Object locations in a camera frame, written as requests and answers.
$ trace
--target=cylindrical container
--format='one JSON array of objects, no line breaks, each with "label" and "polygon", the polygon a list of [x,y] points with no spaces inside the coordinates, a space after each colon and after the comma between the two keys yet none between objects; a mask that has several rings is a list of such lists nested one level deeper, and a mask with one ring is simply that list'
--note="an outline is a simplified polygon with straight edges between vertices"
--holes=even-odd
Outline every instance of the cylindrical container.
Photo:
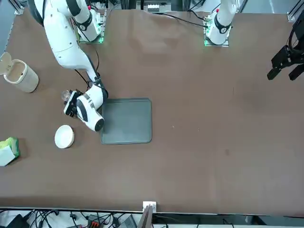
[{"label": "cylindrical container", "polygon": [[23,61],[11,60],[8,52],[0,58],[0,74],[4,79],[26,93],[33,92],[39,82],[38,75]]}]

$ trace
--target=electrical wire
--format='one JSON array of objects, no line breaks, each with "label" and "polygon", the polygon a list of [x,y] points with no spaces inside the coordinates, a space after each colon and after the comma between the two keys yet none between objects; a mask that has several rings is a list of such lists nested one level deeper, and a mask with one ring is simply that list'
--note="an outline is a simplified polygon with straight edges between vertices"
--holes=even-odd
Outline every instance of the electrical wire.
[{"label": "electrical wire", "polygon": [[219,6],[220,6],[220,4],[217,5],[217,6],[211,11],[211,13],[213,13],[213,11],[215,11],[215,9],[216,9],[217,7],[219,7]]},{"label": "electrical wire", "polygon": [[200,17],[196,12],[194,12],[193,10],[189,10],[189,12],[192,12],[198,19],[204,20],[205,17]]},{"label": "electrical wire", "polygon": [[206,0],[200,0],[198,3],[196,3],[194,6],[192,6],[191,9],[189,9],[188,11],[192,10],[193,8],[195,8],[197,5],[199,5],[201,2],[205,2]]},{"label": "electrical wire", "polygon": [[32,228],[32,226],[34,225],[34,223],[35,223],[36,227],[38,227],[38,226],[37,226],[37,219],[41,216],[41,215],[38,215],[39,212],[40,212],[39,210],[36,212],[35,219],[34,219],[34,221],[31,223],[31,225],[29,226],[29,228]]},{"label": "electrical wire", "polygon": [[75,227],[78,227],[78,225],[76,225],[76,223],[75,223],[75,220],[74,220],[74,217],[73,217],[73,214],[72,214],[71,211],[70,211],[70,217],[71,217],[71,219],[73,220],[73,223],[74,223]]},{"label": "electrical wire", "polygon": [[82,212],[80,212],[80,214],[81,214],[86,220],[89,220],[89,217],[88,217],[88,216],[85,216]]},{"label": "electrical wire", "polygon": [[87,84],[87,86],[89,86],[89,82],[85,80],[85,78],[81,75],[81,73],[79,73],[79,71],[76,69],[75,69],[75,71],[79,74],[79,76],[81,76],[81,78],[84,80],[84,82]]},{"label": "electrical wire", "polygon": [[293,39],[293,36],[294,36],[294,32],[295,32],[295,28],[297,27],[297,25],[294,25],[291,32],[290,32],[290,35],[289,35],[289,38],[288,38],[288,46],[289,46],[289,49],[291,52],[294,52],[296,54],[303,54],[304,53],[304,50],[297,50],[297,49],[294,49],[291,42],[292,42],[292,39]]},{"label": "electrical wire", "polygon": [[98,63],[97,63],[97,67],[96,67],[96,71],[97,71],[97,70],[98,70],[98,67],[99,67],[99,55],[98,55],[98,52],[97,52],[96,48],[95,48],[95,52],[96,52],[97,58],[98,58]]},{"label": "electrical wire", "polygon": [[47,216],[48,216],[50,213],[48,213],[48,212],[41,212],[41,211],[40,211],[39,213],[40,213],[40,215],[42,216],[42,223],[43,223],[44,221],[46,221],[48,227],[49,227],[49,228],[52,228],[51,225],[49,224],[48,220],[47,220]]},{"label": "electrical wire", "polygon": [[194,23],[194,22],[191,22],[191,21],[188,21],[188,20],[184,20],[184,19],[182,19],[182,18],[178,18],[178,17],[173,16],[173,15],[170,15],[170,14],[166,14],[166,13],[158,13],[158,14],[160,14],[160,15],[165,15],[165,16],[169,16],[169,17],[175,18],[175,19],[177,19],[177,20],[182,20],[182,21],[187,22],[187,23],[192,24],[192,25],[196,25],[196,26],[208,28],[207,25],[197,24],[197,23]]},{"label": "electrical wire", "polygon": [[232,227],[234,228],[234,225],[233,225],[233,223],[229,223],[229,222],[227,222],[227,221],[226,221],[226,219],[224,219],[224,218],[223,218],[223,224],[228,224],[228,225],[232,225]]},{"label": "electrical wire", "polygon": [[96,213],[97,213],[98,222],[100,224],[99,214],[98,214],[98,212],[96,212]]},{"label": "electrical wire", "polygon": [[167,216],[163,216],[163,215],[154,215],[155,217],[159,217],[159,218],[163,218],[163,219],[172,219],[172,220],[175,220],[177,222],[182,222],[176,218],[172,218],[172,217],[167,217]]},{"label": "electrical wire", "polygon": [[114,227],[114,226],[113,226],[113,224],[114,224],[114,219],[116,219],[116,220],[119,221],[119,219],[120,219],[123,215],[125,215],[125,214],[126,214],[126,213],[123,213],[123,214],[121,214],[120,216],[118,216],[117,218],[115,218],[114,215],[112,215],[112,216],[113,216],[113,221],[112,221],[112,224],[111,224],[108,228]]},{"label": "electrical wire", "polygon": [[79,30],[81,31],[81,33],[85,36],[86,40],[89,42],[90,40],[86,37],[86,35],[84,34],[84,32],[80,29],[80,27],[77,25],[76,21],[74,20],[74,18],[72,18],[74,24],[77,26],[77,28],[79,28]]}]

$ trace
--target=brown table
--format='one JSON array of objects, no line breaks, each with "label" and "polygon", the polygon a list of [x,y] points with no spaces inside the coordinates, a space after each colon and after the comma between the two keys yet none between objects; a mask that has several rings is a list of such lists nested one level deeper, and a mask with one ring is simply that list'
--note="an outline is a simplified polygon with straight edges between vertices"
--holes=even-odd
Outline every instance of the brown table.
[{"label": "brown table", "polygon": [[[152,200],[164,212],[302,215],[304,78],[266,78],[291,27],[286,15],[237,14],[229,48],[203,47],[199,27],[113,10],[95,46],[99,71],[111,98],[151,99],[152,141],[102,145],[63,114],[61,92],[85,83],[56,62],[28,12],[17,16],[7,51],[40,83],[32,94],[0,83],[0,138],[21,149],[0,168],[0,205],[140,211]],[[54,143],[62,124],[76,135],[67,150]]]}]

